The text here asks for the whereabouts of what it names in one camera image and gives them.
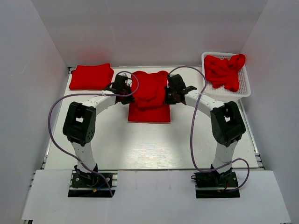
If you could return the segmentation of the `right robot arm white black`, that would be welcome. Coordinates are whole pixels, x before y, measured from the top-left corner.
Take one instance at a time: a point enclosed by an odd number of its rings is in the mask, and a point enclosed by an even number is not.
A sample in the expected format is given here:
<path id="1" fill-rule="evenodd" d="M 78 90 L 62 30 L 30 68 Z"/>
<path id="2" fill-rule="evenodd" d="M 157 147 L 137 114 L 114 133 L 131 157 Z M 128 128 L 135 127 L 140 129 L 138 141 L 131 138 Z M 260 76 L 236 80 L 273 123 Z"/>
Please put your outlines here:
<path id="1" fill-rule="evenodd" d="M 195 166 L 193 178 L 198 187 L 226 187 L 232 177 L 232 162 L 235 147 L 246 131 L 236 102 L 223 103 L 186 86 L 179 74 L 169 75 L 165 87 L 165 103 L 182 103 L 200 111 L 211 120 L 212 134 L 217 142 L 214 160 L 209 170 Z"/>

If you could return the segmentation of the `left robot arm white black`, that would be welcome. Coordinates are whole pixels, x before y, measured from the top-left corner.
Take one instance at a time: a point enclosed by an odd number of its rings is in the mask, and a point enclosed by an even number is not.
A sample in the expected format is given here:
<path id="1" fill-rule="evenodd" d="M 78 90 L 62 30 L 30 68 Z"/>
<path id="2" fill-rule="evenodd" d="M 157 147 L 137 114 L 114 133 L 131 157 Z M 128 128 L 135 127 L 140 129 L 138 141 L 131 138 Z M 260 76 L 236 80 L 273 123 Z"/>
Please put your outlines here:
<path id="1" fill-rule="evenodd" d="M 98 166 L 92 152 L 91 141 L 95 135 L 96 117 L 105 109 L 117 104 L 133 102 L 130 78 L 126 74 L 117 74 L 112 84 L 104 90 L 112 92 L 113 96 L 96 96 L 83 103 L 72 102 L 69 105 L 63 126 L 63 134 L 71 143 L 75 156 L 79 158 L 75 171 L 88 186 L 94 186 L 99 181 Z"/>

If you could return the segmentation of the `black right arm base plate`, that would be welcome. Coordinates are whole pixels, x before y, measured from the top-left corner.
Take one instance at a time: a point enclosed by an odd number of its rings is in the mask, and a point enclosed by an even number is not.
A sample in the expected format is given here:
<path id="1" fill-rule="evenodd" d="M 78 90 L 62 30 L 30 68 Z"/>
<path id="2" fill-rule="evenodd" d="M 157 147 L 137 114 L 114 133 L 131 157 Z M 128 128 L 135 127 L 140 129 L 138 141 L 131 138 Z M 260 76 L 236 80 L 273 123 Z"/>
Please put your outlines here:
<path id="1" fill-rule="evenodd" d="M 197 172 L 191 176 L 191 179 L 195 184 L 197 199 L 240 198 L 239 190 L 234 190 L 239 187 L 235 172 L 220 179 L 215 172 Z"/>

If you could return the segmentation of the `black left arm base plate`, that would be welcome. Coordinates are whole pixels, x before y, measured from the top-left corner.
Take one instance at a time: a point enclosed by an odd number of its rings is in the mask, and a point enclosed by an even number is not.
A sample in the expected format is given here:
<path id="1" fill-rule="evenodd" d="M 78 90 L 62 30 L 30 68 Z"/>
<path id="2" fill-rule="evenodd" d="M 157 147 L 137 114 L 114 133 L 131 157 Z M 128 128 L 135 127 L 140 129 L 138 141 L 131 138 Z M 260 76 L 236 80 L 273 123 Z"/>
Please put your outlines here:
<path id="1" fill-rule="evenodd" d="M 71 175 L 68 197 L 69 198 L 112 198 L 115 194 L 117 186 L 116 172 L 103 172 L 104 180 L 100 176 L 96 176 L 95 181 L 81 177 L 77 172 L 73 171 Z"/>

